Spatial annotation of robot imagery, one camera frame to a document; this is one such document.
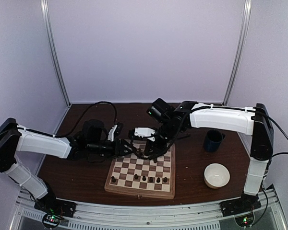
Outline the wooden chess board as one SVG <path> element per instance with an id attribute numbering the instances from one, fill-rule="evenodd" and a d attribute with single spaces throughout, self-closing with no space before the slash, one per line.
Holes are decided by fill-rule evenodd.
<path id="1" fill-rule="evenodd" d="M 175 196 L 176 179 L 176 155 L 175 145 L 172 145 L 166 154 L 153 160 L 143 160 L 135 154 L 129 154 L 116 158 L 112 161 L 104 189 L 107 192 L 141 197 L 173 199 Z M 111 182 L 111 177 L 116 178 L 116 182 Z"/>

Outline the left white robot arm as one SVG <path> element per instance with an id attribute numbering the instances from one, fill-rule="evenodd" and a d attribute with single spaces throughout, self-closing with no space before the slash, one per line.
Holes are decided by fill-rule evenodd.
<path id="1" fill-rule="evenodd" d="M 107 131 L 99 120 L 89 120 L 73 136 L 52 135 L 28 129 L 8 118 L 0 126 L 0 172 L 5 173 L 19 186 L 28 190 L 49 213 L 59 209 L 59 201 L 50 186 L 38 178 L 18 160 L 17 152 L 54 156 L 65 160 L 79 160 L 91 154 L 105 158 L 122 157 L 136 148 L 128 141 L 117 138 L 122 128 L 115 124 Z"/>

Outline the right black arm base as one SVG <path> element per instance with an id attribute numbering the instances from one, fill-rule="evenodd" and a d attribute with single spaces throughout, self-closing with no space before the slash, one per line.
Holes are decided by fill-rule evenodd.
<path id="1" fill-rule="evenodd" d="M 220 202 L 223 217 L 235 216 L 235 222 L 239 227 L 251 227 L 255 222 L 254 209 L 262 205 L 258 194 L 247 195 L 244 192 L 239 198 Z"/>

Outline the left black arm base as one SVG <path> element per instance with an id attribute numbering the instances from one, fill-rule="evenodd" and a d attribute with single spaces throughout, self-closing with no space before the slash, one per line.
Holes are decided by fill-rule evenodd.
<path id="1" fill-rule="evenodd" d="M 48 193 L 38 199 L 30 196 L 35 202 L 34 208 L 45 212 L 42 217 L 42 224 L 47 229 L 53 229 L 59 226 L 64 217 L 72 218 L 76 210 L 76 203 L 57 199 L 52 188 L 46 183 Z"/>

